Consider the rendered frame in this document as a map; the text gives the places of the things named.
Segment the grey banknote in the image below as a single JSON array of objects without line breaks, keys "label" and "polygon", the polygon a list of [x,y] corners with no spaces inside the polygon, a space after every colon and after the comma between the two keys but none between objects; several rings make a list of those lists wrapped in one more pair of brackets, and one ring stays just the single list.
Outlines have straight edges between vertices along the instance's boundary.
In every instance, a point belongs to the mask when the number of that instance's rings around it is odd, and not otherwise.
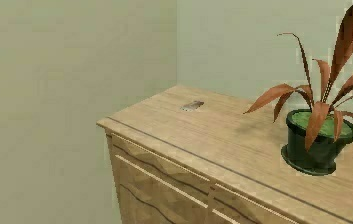
[{"label": "grey banknote", "polygon": [[184,111],[194,111],[204,104],[203,101],[195,100],[191,103],[185,104],[181,107]]}]

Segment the light wooden chest of drawers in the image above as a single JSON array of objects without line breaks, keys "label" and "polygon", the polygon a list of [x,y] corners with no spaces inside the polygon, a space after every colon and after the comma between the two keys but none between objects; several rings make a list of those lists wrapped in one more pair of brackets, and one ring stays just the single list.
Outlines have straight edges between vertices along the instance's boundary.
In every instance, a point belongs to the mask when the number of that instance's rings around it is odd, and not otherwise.
[{"label": "light wooden chest of drawers", "polygon": [[122,224],[353,224],[353,143],[333,174],[300,173],[284,119],[248,106],[175,86],[99,120]]}]

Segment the brown-leaved house plant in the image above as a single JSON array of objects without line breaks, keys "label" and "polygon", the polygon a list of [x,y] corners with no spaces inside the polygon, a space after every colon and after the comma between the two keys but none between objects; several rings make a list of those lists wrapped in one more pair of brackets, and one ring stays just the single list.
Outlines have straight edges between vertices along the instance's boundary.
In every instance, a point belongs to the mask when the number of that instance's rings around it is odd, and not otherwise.
[{"label": "brown-leaved house plant", "polygon": [[273,86],[259,96],[249,107],[249,109],[245,111],[245,114],[254,112],[271,103],[273,100],[278,100],[274,107],[274,121],[276,121],[285,102],[294,92],[298,92],[306,101],[311,112],[307,127],[305,128],[305,149],[310,149],[320,133],[321,127],[330,114],[333,115],[333,140],[336,142],[341,135],[342,123],[344,122],[343,117],[349,116],[353,118],[352,112],[338,110],[340,105],[353,99],[352,95],[345,100],[342,100],[344,96],[353,90],[353,74],[343,84],[331,103],[328,103],[327,99],[333,84],[339,76],[339,73],[353,55],[353,4],[346,10],[339,26],[332,56],[332,64],[329,65],[324,60],[316,59],[321,75],[321,96],[318,101],[314,101],[308,60],[300,38],[292,32],[284,32],[284,35],[292,35],[297,40],[301,52],[301,59],[306,75],[307,85],[292,87],[286,83],[283,83]]}]

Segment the dark green plant pot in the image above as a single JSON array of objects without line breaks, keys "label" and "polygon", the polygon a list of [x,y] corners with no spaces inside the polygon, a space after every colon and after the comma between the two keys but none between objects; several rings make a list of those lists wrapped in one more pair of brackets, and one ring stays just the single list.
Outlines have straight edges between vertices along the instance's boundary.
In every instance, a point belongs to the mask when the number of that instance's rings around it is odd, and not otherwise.
[{"label": "dark green plant pot", "polygon": [[309,109],[288,113],[288,143],[282,147],[281,156],[294,169],[312,175],[324,176],[336,170],[335,158],[343,148],[353,142],[353,124],[342,123],[341,133],[334,141],[334,118],[328,115],[309,150],[305,149],[306,127],[311,116]]}]

